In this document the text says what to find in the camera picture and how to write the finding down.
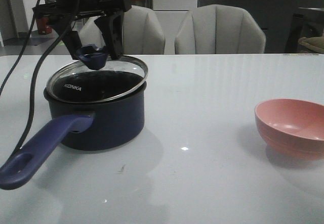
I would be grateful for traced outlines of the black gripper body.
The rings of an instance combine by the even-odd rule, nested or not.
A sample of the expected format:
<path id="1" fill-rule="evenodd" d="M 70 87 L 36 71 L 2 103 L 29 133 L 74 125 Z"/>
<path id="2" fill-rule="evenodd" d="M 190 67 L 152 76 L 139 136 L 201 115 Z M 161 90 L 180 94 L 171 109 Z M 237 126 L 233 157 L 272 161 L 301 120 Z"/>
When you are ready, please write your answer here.
<path id="1" fill-rule="evenodd" d="M 126 12 L 131 0 L 55 0 L 33 8 L 35 18 L 48 18 L 49 24 L 68 24 L 80 18 Z"/>

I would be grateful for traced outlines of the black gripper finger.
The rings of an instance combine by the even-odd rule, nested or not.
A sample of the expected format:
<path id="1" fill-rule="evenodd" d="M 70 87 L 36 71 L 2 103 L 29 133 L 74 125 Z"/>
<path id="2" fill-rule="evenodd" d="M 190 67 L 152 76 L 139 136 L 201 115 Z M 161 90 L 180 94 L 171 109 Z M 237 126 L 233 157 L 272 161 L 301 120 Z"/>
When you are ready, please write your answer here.
<path id="1" fill-rule="evenodd" d="M 53 24 L 52 29 L 59 35 L 59 40 L 64 43 L 71 57 L 77 60 L 76 52 L 82 47 L 78 32 L 72 29 L 70 23 L 63 22 Z"/>
<path id="2" fill-rule="evenodd" d="M 95 20 L 96 26 L 102 33 L 107 52 L 113 60 L 119 59 L 124 52 L 122 37 L 123 19 L 124 12 L 117 11 Z"/>

